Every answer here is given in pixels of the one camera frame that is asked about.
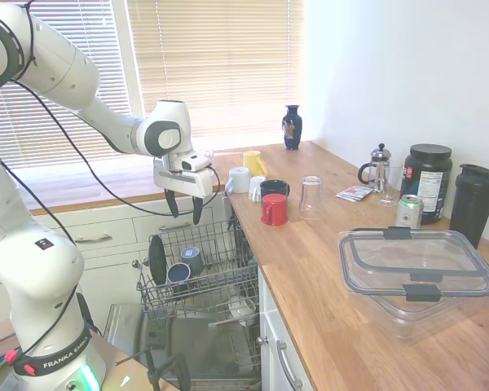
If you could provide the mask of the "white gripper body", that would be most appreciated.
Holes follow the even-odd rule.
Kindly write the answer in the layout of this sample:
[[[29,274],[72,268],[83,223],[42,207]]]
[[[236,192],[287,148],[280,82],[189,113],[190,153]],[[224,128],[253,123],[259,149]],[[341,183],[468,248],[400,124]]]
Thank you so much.
[[[164,158],[155,158],[153,161],[153,179],[157,187],[201,199],[212,193],[213,184],[208,167],[196,172],[173,173],[164,163]]]

